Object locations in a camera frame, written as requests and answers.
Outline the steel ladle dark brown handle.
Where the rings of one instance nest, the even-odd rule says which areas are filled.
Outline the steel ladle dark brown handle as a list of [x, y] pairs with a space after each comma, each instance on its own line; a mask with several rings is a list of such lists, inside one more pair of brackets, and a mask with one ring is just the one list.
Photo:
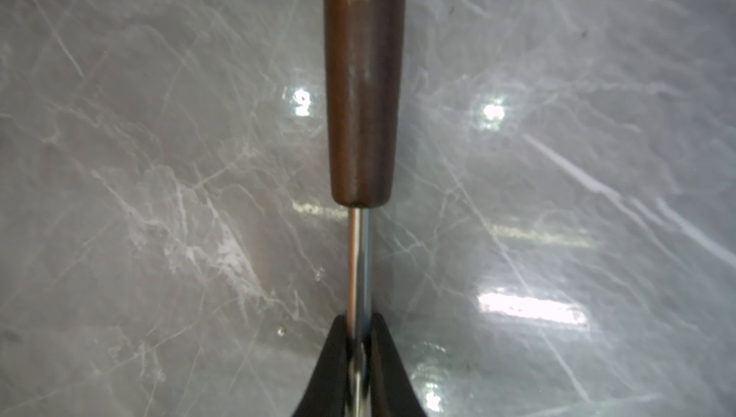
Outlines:
[[391, 196], [406, 0], [324, 0], [333, 199], [348, 209], [346, 413], [370, 411], [371, 211]]

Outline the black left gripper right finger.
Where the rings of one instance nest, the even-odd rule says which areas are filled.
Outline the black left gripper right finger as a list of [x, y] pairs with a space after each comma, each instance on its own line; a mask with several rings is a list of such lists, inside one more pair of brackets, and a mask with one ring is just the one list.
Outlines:
[[373, 417], [427, 417], [382, 315], [370, 333], [370, 396]]

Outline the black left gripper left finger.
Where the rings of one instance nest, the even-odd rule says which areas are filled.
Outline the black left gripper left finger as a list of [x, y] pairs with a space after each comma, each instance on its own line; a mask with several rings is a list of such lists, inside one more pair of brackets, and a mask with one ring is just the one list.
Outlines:
[[344, 315], [333, 320], [293, 417], [344, 417], [348, 389], [348, 333]]

